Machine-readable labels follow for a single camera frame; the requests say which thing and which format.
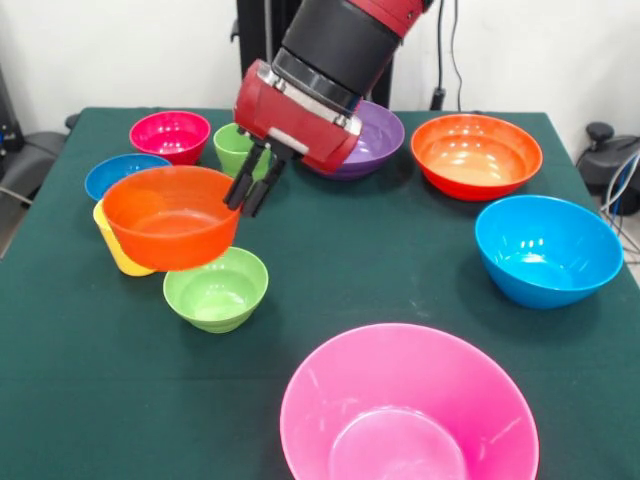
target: red robot arm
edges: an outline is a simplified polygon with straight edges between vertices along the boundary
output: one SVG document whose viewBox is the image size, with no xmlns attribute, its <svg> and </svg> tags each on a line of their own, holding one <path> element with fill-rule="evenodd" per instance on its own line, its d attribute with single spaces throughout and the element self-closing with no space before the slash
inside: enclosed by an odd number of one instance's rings
<svg viewBox="0 0 640 480">
<path fill-rule="evenodd" d="M 355 111 L 432 0 L 304 0 L 271 65 L 248 70 L 234 120 L 254 147 L 225 197 L 255 216 L 289 159 L 337 170 L 355 148 Z M 275 161 L 255 184 L 265 148 Z"/>
</svg>

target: bowl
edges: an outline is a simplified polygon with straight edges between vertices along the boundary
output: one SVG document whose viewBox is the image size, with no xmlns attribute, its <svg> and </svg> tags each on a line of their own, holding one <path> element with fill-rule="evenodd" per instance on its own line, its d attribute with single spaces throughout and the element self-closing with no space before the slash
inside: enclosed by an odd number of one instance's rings
<svg viewBox="0 0 640 480">
<path fill-rule="evenodd" d="M 340 334 L 296 370 L 280 416 L 296 480 L 534 480 L 535 422 L 491 358 L 408 324 Z"/>
<path fill-rule="evenodd" d="M 96 165 L 87 175 L 84 188 L 96 202 L 100 201 L 114 183 L 141 170 L 171 165 L 164 158 L 144 153 L 130 153 L 109 158 Z"/>
<path fill-rule="evenodd" d="M 137 265 L 122 251 L 122 247 L 113 234 L 109 222 L 107 222 L 104 212 L 102 211 L 102 200 L 98 200 L 98 203 L 93 207 L 93 221 L 98 227 L 98 230 L 100 230 L 100 234 L 107 245 L 109 253 L 111 253 L 113 261 L 122 273 L 131 277 L 146 277 L 147 275 L 155 273 L 153 270 Z"/>
<path fill-rule="evenodd" d="M 590 296 L 618 274 L 624 259 L 620 240 L 598 215 L 557 198 L 499 200 L 480 214 L 475 233 L 493 281 L 529 308 Z"/>
<path fill-rule="evenodd" d="M 173 165 L 194 165 L 210 136 L 206 118 L 174 110 L 144 117 L 131 128 L 129 140 L 138 151 L 158 155 Z"/>
<path fill-rule="evenodd" d="M 238 133 L 238 125 L 230 123 L 219 129 L 213 136 L 213 145 L 222 165 L 222 171 L 231 177 L 236 177 L 253 142 L 249 137 Z M 260 156 L 258 165 L 253 171 L 253 180 L 258 181 L 265 177 L 269 170 L 271 152 L 265 150 Z"/>
<path fill-rule="evenodd" d="M 189 270 L 233 242 L 240 214 L 223 203 L 232 182 L 197 166 L 143 170 L 111 187 L 103 210 L 134 262 L 156 271 Z"/>
<path fill-rule="evenodd" d="M 533 178 L 542 149 L 523 129 L 486 115 L 446 115 L 421 125 L 411 150 L 426 179 L 465 201 L 504 197 Z"/>
<path fill-rule="evenodd" d="M 246 250 L 231 247 L 208 265 L 167 273 L 164 297 L 195 327 L 227 333 L 247 321 L 264 298 L 268 284 L 262 261 Z"/>
<path fill-rule="evenodd" d="M 362 121 L 362 134 L 355 149 L 342 166 L 332 174 L 317 171 L 332 180 L 356 180 L 379 168 L 403 144 L 404 125 L 390 110 L 363 100 L 356 115 Z"/>
</svg>

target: light green bowl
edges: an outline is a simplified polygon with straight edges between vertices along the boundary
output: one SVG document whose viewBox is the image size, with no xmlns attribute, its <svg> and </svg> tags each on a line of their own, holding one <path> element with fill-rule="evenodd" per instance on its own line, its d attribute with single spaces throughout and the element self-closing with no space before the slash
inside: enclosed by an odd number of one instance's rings
<svg viewBox="0 0 640 480">
<path fill-rule="evenodd" d="M 235 330 L 258 307 L 269 285 L 262 261 L 230 247 L 214 262 L 193 270 L 169 272 L 164 298 L 193 326 L 210 333 Z"/>
<path fill-rule="evenodd" d="M 242 167 L 253 142 L 248 137 L 238 133 L 238 125 L 230 123 L 218 130 L 213 136 L 213 145 L 216 148 L 218 159 L 222 165 L 222 171 L 235 178 Z M 269 170 L 271 152 L 265 150 L 253 171 L 253 180 L 258 181 L 265 177 Z"/>
</svg>

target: orange bowl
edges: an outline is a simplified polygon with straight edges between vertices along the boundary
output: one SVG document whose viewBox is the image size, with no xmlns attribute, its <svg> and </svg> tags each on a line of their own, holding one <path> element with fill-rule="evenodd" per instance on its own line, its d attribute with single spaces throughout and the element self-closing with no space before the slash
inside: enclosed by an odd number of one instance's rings
<svg viewBox="0 0 640 480">
<path fill-rule="evenodd" d="M 523 129 L 486 115 L 446 115 L 414 132 L 411 150 L 427 180 L 466 201 L 508 195 L 543 163 L 540 145 Z"/>
<path fill-rule="evenodd" d="M 103 210 L 134 262 L 157 271 L 188 270 L 231 246 L 240 214 L 223 198 L 232 182 L 203 167 L 143 170 L 112 186 Z"/>
</svg>

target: dark green tablecloth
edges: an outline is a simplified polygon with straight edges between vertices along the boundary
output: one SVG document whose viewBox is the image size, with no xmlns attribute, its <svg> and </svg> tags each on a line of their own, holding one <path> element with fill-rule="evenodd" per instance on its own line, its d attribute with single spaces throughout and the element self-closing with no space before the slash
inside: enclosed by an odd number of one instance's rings
<svg viewBox="0 0 640 480">
<path fill-rule="evenodd" d="M 483 205 L 429 187 L 405 146 L 355 183 L 290 167 L 236 241 L 267 264 L 270 290 L 241 329 L 209 335 L 165 305 L 161 274 L 121 275 L 91 219 L 85 175 L 132 151 L 128 130 L 150 112 L 83 112 L 0 264 L 0 478 L 290 478 L 290 375 L 330 337 L 388 321 L 458 335 L 513 376 L 538 423 L 540 479 L 640 478 L 640 295 L 626 268 L 573 307 L 514 306 L 476 252 Z M 401 114 L 407 132 L 430 116 Z M 503 117 L 545 151 L 521 193 L 593 208 L 548 118 Z M 217 166 L 212 146 L 203 161 Z"/>
</svg>

